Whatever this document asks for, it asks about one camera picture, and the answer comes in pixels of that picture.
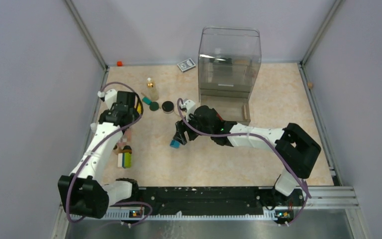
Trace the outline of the blue toy brick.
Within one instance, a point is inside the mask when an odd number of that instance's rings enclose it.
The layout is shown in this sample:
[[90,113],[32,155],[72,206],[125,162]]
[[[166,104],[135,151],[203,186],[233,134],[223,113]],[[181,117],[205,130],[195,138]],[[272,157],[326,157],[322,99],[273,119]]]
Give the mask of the blue toy brick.
[[170,147],[172,147],[172,148],[179,148],[180,147],[180,142],[178,142],[178,141],[176,141],[176,140],[172,140],[171,142],[170,142]]

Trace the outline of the black round compact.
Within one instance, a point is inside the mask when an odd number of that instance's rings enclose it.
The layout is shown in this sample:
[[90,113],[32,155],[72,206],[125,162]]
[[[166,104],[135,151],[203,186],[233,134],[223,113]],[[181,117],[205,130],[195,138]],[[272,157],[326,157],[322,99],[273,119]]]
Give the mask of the black round compact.
[[162,111],[166,114],[171,114],[174,112],[174,103],[171,101],[165,101],[162,103]]

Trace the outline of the eyeshadow palette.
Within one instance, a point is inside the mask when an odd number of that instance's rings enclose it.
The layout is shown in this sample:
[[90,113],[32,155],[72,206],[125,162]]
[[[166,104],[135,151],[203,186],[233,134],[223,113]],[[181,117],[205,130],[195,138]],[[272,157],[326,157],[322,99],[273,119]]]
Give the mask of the eyeshadow palette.
[[125,131],[121,139],[117,142],[117,146],[122,149],[126,145],[130,145],[131,138],[132,138],[132,129],[128,129]]

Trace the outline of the foundation bottle black cap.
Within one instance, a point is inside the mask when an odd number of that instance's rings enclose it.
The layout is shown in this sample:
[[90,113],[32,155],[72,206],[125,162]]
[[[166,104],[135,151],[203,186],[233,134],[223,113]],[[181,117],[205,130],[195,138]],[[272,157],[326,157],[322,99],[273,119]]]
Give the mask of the foundation bottle black cap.
[[116,145],[114,148],[113,148],[113,151],[116,155],[118,154],[123,154],[123,153],[132,153],[132,148],[129,146],[129,145],[125,145],[123,147],[119,146],[119,145]]

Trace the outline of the clear acrylic makeup organizer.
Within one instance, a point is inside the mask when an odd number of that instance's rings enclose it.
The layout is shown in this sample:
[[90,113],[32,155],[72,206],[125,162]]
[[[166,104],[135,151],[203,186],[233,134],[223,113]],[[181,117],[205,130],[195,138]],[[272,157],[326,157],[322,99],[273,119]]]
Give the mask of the clear acrylic makeup organizer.
[[[198,51],[199,102],[214,108],[225,120],[249,125],[249,99],[261,68],[259,30],[208,26]],[[248,119],[243,120],[243,105]]]

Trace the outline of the gold lipstick tube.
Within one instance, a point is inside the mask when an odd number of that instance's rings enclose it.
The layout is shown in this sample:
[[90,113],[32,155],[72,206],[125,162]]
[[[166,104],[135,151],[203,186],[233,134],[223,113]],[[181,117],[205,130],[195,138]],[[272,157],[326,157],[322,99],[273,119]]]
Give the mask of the gold lipstick tube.
[[248,114],[247,114],[246,105],[243,105],[242,110],[243,110],[243,120],[247,120]]

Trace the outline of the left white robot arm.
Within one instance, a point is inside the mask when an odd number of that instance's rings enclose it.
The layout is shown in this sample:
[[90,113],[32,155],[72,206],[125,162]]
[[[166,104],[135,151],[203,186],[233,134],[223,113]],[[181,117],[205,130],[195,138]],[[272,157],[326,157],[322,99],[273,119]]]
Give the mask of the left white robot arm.
[[98,96],[106,104],[97,120],[91,125],[94,136],[77,166],[58,180],[58,190],[67,216],[77,215],[100,219],[107,209],[123,201],[133,206],[139,201],[137,182],[133,179],[116,179],[103,184],[103,173],[109,158],[124,133],[136,123],[141,113],[142,103],[136,92],[99,92]]

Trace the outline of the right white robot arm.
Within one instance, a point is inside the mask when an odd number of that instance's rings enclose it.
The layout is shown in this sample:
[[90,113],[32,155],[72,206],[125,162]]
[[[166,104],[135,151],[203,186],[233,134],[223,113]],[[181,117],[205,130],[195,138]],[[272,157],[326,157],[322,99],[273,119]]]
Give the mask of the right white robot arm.
[[285,205],[297,186],[307,197],[311,196],[306,179],[311,175],[321,147],[298,124],[289,123],[284,128],[259,128],[224,120],[215,109],[196,107],[193,101],[178,102],[177,108],[181,120],[176,122],[173,139],[181,145],[199,136],[207,136],[220,146],[271,151],[284,165],[274,184],[272,200]]

